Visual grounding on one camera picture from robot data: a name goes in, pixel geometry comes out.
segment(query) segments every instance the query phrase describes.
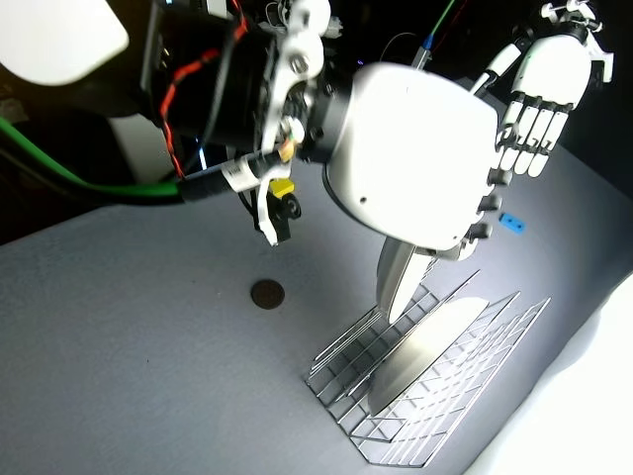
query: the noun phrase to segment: dish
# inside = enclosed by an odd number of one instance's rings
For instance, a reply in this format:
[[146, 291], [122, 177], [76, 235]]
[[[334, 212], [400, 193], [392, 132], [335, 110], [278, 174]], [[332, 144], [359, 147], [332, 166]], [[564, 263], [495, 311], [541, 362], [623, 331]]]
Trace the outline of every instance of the dish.
[[374, 373], [368, 395], [372, 416], [380, 414], [426, 371], [488, 303], [478, 297], [463, 298], [426, 316]]
[[432, 260], [415, 252], [415, 246], [387, 237], [378, 261], [376, 302], [394, 323], [407, 308], [426, 268]]

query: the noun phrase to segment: gray table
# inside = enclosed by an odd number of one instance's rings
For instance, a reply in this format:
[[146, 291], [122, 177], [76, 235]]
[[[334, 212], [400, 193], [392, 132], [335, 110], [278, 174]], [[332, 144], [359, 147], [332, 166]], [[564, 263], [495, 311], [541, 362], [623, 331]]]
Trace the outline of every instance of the gray table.
[[[429, 279], [443, 295], [482, 268], [468, 292], [554, 300], [427, 473], [469, 465], [624, 272], [631, 203], [558, 155], [506, 193], [524, 236], [496, 225]], [[102, 209], [0, 248], [0, 473], [396, 473], [368, 466], [303, 382], [373, 305], [383, 240], [318, 167], [295, 176], [304, 217], [274, 249], [234, 196]], [[262, 277], [286, 289], [276, 311], [250, 302]]]

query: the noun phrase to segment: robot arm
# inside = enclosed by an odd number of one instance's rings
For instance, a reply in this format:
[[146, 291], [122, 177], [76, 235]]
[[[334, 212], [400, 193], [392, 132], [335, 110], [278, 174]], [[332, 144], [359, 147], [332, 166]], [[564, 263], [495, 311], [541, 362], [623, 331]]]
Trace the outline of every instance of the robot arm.
[[[613, 69], [613, 54], [604, 52], [593, 36], [602, 24], [595, 20], [587, 2], [569, 0], [559, 8], [546, 4], [541, 17], [552, 23], [554, 35], [537, 40], [527, 50], [497, 136], [497, 166], [533, 177], [543, 171], [569, 114], [583, 98], [591, 62], [603, 62], [600, 79], [605, 83], [611, 81]], [[489, 77], [503, 75], [519, 52], [516, 45], [506, 47], [473, 92], [489, 85]]]

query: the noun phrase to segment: metal wire rack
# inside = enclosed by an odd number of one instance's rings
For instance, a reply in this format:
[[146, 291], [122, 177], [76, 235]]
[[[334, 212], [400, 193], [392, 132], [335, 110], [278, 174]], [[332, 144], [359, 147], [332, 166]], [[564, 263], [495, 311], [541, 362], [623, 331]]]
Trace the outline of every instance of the metal wire rack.
[[420, 283], [394, 324], [389, 325], [374, 308], [315, 358], [308, 385], [370, 463], [426, 466], [549, 303], [545, 300], [509, 317], [506, 310], [518, 292], [489, 305], [389, 407], [371, 416], [367, 395], [373, 372], [426, 315], [454, 298], [478, 274], [444, 299]]

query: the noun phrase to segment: white label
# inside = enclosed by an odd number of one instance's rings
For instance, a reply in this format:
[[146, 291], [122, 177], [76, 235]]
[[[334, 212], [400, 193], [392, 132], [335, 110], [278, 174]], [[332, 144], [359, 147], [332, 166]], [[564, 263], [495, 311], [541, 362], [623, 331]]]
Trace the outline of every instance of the white label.
[[250, 190], [259, 185], [259, 179], [250, 171], [246, 158], [223, 163], [222, 175], [235, 193]]

